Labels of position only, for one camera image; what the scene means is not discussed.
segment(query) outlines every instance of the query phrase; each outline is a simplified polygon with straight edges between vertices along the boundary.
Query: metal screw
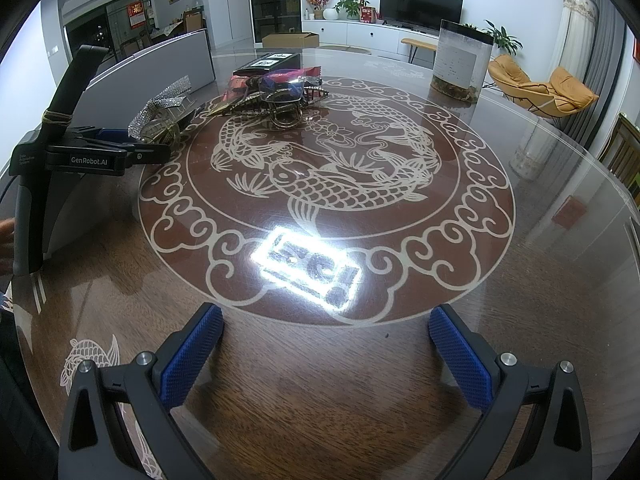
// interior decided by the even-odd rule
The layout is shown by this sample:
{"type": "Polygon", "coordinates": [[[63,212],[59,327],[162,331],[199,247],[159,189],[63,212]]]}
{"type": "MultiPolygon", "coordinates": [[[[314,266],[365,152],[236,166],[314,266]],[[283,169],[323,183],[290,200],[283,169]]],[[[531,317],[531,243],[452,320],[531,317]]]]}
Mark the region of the metal screw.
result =
{"type": "Polygon", "coordinates": [[[78,365],[78,371],[81,374],[85,374],[87,373],[89,370],[91,370],[91,367],[94,365],[93,361],[89,361],[89,359],[85,359],[84,361],[82,361],[79,365],[78,365]]]}
{"type": "Polygon", "coordinates": [[[569,361],[560,361],[560,369],[565,374],[570,374],[571,372],[574,371],[574,366],[569,361]]]}
{"type": "Polygon", "coordinates": [[[500,356],[500,361],[502,361],[507,366],[513,366],[518,362],[516,356],[509,352],[505,352],[504,354],[502,354],[500,356]]]}
{"type": "Polygon", "coordinates": [[[140,366],[148,365],[151,362],[151,359],[154,358],[154,355],[151,352],[140,352],[136,356],[136,362],[140,366]]]}

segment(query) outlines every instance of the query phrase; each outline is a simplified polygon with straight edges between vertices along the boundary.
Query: black box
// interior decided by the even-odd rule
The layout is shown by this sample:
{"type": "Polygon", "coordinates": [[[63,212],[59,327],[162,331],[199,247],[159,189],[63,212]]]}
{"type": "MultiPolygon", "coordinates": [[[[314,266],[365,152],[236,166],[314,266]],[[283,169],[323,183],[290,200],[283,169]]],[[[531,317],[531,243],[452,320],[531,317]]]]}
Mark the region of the black box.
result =
{"type": "Polygon", "coordinates": [[[300,54],[297,52],[280,52],[260,56],[249,63],[242,65],[235,70],[234,75],[252,76],[267,74],[273,70],[290,68],[299,70],[301,68],[300,54]]]}

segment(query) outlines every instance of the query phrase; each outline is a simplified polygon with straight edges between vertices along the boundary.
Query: label on jar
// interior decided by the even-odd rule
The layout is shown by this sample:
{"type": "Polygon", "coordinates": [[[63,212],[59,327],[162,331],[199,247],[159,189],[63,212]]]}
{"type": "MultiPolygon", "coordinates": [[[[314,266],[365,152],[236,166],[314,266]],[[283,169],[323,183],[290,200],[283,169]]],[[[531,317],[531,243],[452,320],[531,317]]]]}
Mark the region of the label on jar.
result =
{"type": "Polygon", "coordinates": [[[476,57],[472,52],[443,44],[436,52],[433,75],[460,88],[469,88],[476,57]]]}

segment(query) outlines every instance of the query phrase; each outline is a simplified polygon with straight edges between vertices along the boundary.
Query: person's hand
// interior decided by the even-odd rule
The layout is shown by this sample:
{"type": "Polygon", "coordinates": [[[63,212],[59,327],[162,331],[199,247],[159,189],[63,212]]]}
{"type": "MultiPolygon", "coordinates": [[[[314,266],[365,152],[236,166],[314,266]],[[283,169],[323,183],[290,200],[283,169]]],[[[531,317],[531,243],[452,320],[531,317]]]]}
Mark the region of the person's hand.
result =
{"type": "Polygon", "coordinates": [[[0,275],[14,272],[15,218],[0,221],[0,275]]]}

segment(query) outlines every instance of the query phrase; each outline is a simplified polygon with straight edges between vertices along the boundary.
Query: potted plant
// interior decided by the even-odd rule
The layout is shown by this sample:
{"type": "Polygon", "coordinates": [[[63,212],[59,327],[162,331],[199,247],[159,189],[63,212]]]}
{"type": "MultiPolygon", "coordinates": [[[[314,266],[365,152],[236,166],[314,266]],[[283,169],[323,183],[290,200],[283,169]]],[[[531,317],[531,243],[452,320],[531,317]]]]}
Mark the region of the potted plant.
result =
{"type": "Polygon", "coordinates": [[[349,20],[360,19],[360,9],[369,5],[367,0],[340,0],[335,4],[335,8],[338,10],[343,9],[349,20]]]}
{"type": "Polygon", "coordinates": [[[522,44],[515,36],[509,36],[504,27],[496,27],[489,20],[485,20],[490,28],[486,28],[484,31],[494,38],[494,52],[497,55],[500,51],[507,51],[507,53],[515,56],[518,49],[522,48],[522,44]]]}
{"type": "Polygon", "coordinates": [[[329,0],[306,0],[306,2],[314,8],[314,17],[316,20],[322,20],[322,11],[329,3],[329,0]]]}

